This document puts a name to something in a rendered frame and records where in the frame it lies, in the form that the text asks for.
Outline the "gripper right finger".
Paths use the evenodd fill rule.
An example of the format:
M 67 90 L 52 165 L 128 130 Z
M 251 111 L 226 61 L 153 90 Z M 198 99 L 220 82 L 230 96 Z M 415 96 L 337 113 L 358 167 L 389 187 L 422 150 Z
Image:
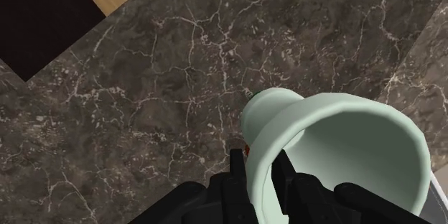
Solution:
M 271 178 L 288 224 L 431 224 L 351 182 L 325 188 L 314 175 L 296 172 L 284 150 Z

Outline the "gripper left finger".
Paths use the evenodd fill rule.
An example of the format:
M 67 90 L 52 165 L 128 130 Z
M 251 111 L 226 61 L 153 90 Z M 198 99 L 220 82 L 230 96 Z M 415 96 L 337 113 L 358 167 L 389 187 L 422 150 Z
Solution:
M 242 150 L 230 150 L 230 171 L 214 174 L 208 187 L 183 182 L 130 224 L 258 224 Z

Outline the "pale green cup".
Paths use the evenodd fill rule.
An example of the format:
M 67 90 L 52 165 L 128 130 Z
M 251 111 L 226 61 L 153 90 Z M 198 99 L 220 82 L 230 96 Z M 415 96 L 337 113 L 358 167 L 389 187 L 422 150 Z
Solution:
M 347 93 L 307 98 L 269 88 L 249 100 L 241 116 L 249 146 L 247 188 L 259 224 L 287 224 L 271 180 L 281 151 L 297 172 L 327 188 L 352 182 L 418 215 L 431 182 L 424 134 L 395 108 Z

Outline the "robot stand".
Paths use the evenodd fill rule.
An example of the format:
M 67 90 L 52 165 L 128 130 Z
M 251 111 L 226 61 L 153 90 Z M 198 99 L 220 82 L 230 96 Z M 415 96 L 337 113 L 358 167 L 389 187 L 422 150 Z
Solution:
M 27 81 L 105 18 L 93 0 L 0 0 L 0 59 Z

